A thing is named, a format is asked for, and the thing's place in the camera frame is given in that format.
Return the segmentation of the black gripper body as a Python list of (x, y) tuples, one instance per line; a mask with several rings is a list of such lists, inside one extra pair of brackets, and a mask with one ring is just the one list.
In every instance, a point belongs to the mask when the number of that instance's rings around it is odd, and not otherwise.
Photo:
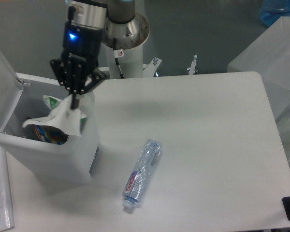
[(98, 66), (101, 42), (102, 29), (82, 27), (67, 21), (64, 28), (61, 60), (66, 66), (69, 54), (75, 55), (85, 63), (85, 72), (91, 72)]

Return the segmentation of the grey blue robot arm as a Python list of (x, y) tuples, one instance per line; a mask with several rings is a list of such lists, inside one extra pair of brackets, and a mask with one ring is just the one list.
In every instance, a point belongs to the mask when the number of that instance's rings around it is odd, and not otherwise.
[(142, 77), (149, 32), (149, 23), (136, 12), (133, 0), (70, 0), (63, 51), (50, 61), (59, 85), (72, 97), (70, 108), (76, 109), (81, 95), (105, 79), (98, 68), (101, 46), (106, 49), (110, 78)]

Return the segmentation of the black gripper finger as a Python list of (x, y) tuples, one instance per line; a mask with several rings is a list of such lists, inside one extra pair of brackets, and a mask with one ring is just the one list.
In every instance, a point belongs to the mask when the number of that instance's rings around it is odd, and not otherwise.
[(92, 91), (95, 87), (101, 84), (106, 79), (106, 74), (95, 68), (85, 74), (85, 69), (82, 64), (76, 64), (72, 70), (72, 103), (71, 109), (77, 109), (79, 105), (78, 95), (84, 95)]
[(65, 87), (69, 95), (73, 94), (72, 61), (63, 62), (61, 59), (50, 60), (50, 66), (60, 86)]

